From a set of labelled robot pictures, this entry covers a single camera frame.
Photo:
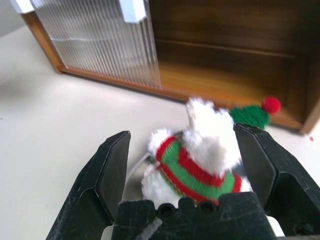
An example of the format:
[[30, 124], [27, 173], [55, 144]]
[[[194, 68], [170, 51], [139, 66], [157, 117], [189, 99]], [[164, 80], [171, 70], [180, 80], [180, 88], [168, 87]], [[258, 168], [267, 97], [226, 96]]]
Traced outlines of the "white door handle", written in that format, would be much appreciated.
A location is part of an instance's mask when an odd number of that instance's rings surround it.
[[144, 0], [119, 0], [123, 19], [129, 24], [138, 24], [147, 17]]
[[34, 11], [31, 0], [9, 0], [18, 14], [27, 14]]

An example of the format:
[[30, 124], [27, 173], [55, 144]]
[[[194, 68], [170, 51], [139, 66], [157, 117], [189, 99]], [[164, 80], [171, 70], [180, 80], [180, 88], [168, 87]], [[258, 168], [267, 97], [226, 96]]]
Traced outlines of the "wooden cabinet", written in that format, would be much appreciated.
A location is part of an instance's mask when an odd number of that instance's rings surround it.
[[119, 0], [30, 0], [19, 14], [56, 71], [217, 107], [275, 96], [272, 123], [320, 123], [320, 0], [144, 0], [126, 23]]

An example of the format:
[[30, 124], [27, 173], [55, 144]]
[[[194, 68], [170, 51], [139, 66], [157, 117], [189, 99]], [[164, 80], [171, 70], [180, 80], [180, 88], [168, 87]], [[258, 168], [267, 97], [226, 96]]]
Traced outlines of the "white plush toy striped sweater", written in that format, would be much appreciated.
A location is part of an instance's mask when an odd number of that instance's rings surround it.
[[281, 107], [274, 96], [231, 109], [191, 97], [185, 105], [188, 126], [181, 137], [168, 128], [150, 134], [147, 149], [152, 163], [141, 180], [143, 198], [156, 207], [177, 206], [181, 198], [218, 203], [223, 194], [250, 192], [249, 180], [235, 171], [242, 157], [234, 125], [263, 130]]

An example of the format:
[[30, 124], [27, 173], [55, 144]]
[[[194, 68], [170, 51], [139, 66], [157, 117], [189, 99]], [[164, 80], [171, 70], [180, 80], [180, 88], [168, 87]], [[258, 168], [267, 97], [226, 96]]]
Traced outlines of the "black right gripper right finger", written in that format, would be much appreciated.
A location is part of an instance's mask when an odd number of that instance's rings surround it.
[[295, 156], [258, 127], [233, 126], [244, 171], [286, 236], [320, 237], [320, 187]]

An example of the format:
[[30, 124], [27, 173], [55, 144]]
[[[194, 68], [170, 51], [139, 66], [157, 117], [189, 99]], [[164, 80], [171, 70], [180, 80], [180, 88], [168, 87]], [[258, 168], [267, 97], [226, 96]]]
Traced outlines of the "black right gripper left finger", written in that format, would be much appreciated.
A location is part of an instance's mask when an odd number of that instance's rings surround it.
[[98, 147], [75, 179], [46, 240], [101, 240], [122, 200], [130, 140], [125, 130]]

